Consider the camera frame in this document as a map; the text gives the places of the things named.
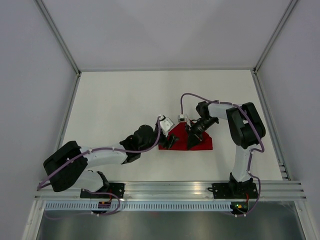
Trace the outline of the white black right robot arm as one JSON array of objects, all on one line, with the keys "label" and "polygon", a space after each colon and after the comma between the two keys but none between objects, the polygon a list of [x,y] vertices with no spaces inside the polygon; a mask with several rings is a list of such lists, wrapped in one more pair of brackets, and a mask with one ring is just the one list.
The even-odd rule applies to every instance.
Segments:
[{"label": "white black right robot arm", "polygon": [[264,152],[262,138],[265,126],[252,102],[235,106],[229,103],[199,102],[196,111],[200,118],[196,123],[187,124],[186,149],[200,145],[204,132],[220,119],[228,122],[231,139],[236,145],[235,161],[228,183],[213,183],[208,188],[215,199],[256,199],[259,195],[251,174],[253,151]]}]

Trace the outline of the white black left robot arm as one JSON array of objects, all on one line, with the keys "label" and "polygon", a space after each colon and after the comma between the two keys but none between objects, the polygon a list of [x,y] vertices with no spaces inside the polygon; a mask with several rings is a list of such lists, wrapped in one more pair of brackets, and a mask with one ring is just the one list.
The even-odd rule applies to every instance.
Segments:
[{"label": "white black left robot arm", "polygon": [[54,192],[73,187],[89,190],[98,198],[104,198],[109,193],[110,184],[102,172],[92,171],[93,167],[129,164],[154,147],[169,150],[177,141],[177,136],[165,135],[158,126],[141,125],[113,146],[93,149],[79,146],[75,140],[69,141],[48,157],[43,167]]}]

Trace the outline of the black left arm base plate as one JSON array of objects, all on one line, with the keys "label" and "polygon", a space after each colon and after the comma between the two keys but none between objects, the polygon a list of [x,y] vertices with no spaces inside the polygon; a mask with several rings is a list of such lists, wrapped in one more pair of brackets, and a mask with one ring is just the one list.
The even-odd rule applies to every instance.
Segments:
[{"label": "black left arm base plate", "polygon": [[82,189],[80,192],[81,199],[113,199],[118,197],[122,199],[125,193],[124,183],[112,182],[109,187],[103,186],[96,192],[90,192],[88,190]]}]

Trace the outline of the red cloth napkin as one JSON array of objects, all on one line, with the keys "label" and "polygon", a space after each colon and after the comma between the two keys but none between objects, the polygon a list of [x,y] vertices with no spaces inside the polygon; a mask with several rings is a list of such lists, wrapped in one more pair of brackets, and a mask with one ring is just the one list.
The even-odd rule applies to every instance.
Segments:
[{"label": "red cloth napkin", "polygon": [[210,135],[205,131],[202,133],[203,141],[191,149],[187,148],[188,134],[186,131],[186,122],[179,122],[170,132],[168,138],[174,135],[178,140],[168,150],[171,151],[211,151],[213,150],[213,141]]}]

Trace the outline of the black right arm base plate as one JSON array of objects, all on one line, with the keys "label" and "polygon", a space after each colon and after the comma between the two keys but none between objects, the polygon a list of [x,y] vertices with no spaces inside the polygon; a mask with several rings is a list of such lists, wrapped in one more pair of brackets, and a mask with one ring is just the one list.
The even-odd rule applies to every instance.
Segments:
[{"label": "black right arm base plate", "polygon": [[211,191],[214,199],[235,200],[235,199],[256,199],[258,189],[255,183],[245,187],[231,187],[227,182],[215,182],[211,184]]}]

